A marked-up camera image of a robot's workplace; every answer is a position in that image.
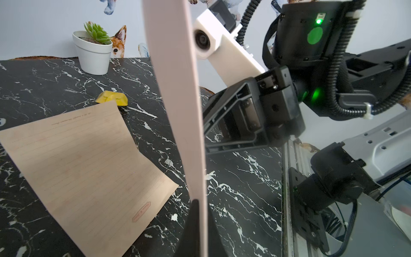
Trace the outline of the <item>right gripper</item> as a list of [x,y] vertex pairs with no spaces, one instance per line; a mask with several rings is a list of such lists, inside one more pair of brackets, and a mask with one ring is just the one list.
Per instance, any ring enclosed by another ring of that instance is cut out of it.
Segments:
[[320,116],[349,120],[365,114],[377,99],[355,89],[346,48],[364,1],[321,1],[283,5],[263,46],[268,71],[212,96],[203,110],[207,136],[218,127],[223,139],[206,143],[206,154],[281,145],[305,125],[300,103]]

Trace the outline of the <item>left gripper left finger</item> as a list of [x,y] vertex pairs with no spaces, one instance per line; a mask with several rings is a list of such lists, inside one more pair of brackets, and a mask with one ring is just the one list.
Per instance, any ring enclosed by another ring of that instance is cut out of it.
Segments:
[[183,234],[174,257],[200,256],[200,207],[198,199],[191,202]]

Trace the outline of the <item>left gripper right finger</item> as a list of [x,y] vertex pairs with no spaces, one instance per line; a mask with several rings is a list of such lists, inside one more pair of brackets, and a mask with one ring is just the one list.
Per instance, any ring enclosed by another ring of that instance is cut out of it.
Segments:
[[208,209],[208,256],[228,257],[210,208]]

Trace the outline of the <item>cream letter paper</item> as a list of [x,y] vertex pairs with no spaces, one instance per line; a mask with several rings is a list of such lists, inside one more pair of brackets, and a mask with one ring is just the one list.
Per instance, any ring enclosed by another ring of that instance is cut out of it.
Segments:
[[87,257],[123,256],[177,188],[113,101],[3,130],[1,145]]

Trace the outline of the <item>pink envelope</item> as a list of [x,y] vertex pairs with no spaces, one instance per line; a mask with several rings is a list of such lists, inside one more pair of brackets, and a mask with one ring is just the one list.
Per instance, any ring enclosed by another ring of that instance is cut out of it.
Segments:
[[189,197],[199,203],[199,255],[207,257],[206,161],[191,12],[187,1],[143,1],[142,8],[147,45]]

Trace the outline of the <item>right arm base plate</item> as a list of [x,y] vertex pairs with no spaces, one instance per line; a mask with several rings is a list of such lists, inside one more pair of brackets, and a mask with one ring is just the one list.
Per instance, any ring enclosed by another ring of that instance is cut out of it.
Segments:
[[330,250],[321,211],[329,203],[320,190],[315,175],[309,177],[294,168],[289,169],[292,225],[312,246],[324,252]]

